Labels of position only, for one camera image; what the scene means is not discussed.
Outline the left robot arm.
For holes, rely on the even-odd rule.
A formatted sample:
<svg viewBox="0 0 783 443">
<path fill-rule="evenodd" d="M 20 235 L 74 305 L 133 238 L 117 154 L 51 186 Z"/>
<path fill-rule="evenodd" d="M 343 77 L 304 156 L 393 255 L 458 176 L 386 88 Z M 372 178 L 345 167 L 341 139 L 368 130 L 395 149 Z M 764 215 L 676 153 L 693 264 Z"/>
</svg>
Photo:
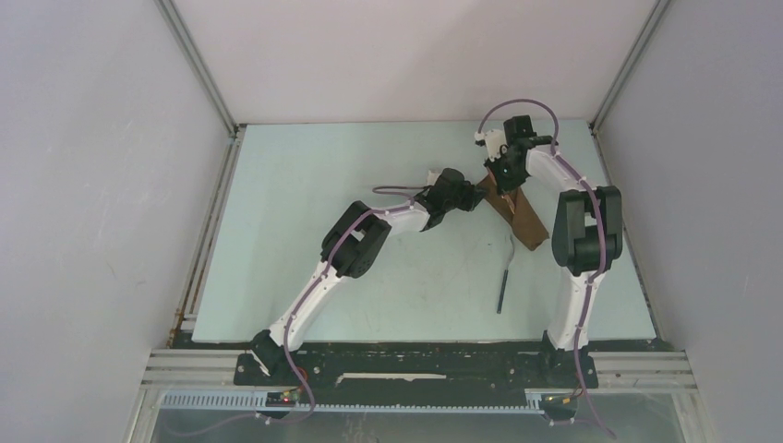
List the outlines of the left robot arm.
<svg viewBox="0 0 783 443">
<path fill-rule="evenodd" d="M 251 340 L 249 353 L 257 373 L 274 385 L 290 377 L 289 356 L 301 347 L 330 292 L 347 279 L 364 276 L 389 237 L 427 231 L 452 210 L 470 212 L 486 194 L 486 189 L 458 171 L 444 169 L 402 204 L 373 208 L 361 200 L 353 202 L 324 236 L 317 267 L 306 286 L 284 314 Z"/>
</svg>

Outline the silver fork green handle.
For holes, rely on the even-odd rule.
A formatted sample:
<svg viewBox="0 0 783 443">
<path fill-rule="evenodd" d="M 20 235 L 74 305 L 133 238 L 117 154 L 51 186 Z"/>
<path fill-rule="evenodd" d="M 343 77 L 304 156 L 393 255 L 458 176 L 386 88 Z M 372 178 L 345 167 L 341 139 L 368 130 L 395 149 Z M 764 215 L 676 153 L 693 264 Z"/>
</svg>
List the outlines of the silver fork green handle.
<svg viewBox="0 0 783 443">
<path fill-rule="evenodd" d="M 510 266 L 512 264 L 512 261 L 514 259 L 514 255 L 515 255 L 515 241 L 514 241 L 513 233 L 509 234 L 509 245 L 510 245 L 510 250 L 509 250 L 509 253 L 508 253 L 508 255 L 506 257 L 506 260 L 505 260 L 505 266 L 504 266 L 504 270 L 503 270 L 502 277 L 501 277 L 498 302 L 497 302 L 497 305 L 496 305 L 496 314 L 497 315 L 500 315 L 502 313 L 502 308 L 503 308 L 504 298 L 505 298 L 505 293 L 506 293 L 506 288 L 507 288 L 507 281 L 508 281 L 508 276 L 509 276 L 509 272 L 510 272 Z"/>
</svg>

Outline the brown cloth napkin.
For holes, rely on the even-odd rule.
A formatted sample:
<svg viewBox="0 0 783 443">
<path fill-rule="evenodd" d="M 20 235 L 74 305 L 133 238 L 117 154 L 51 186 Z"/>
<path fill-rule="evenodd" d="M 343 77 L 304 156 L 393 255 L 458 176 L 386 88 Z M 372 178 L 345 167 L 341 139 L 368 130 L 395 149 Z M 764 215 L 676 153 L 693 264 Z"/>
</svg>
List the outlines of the brown cloth napkin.
<svg viewBox="0 0 783 443">
<path fill-rule="evenodd" d="M 514 237 L 530 251 L 538 249 L 549 239 L 549 232 L 533 209 L 522 188 L 518 187 L 511 193 L 516 193 L 516 213 L 511 221 L 508 216 L 505 202 L 496 193 L 494 178 L 487 174 L 478 186 L 487 190 L 485 201 L 493 208 L 503 220 L 512 228 Z"/>
</svg>

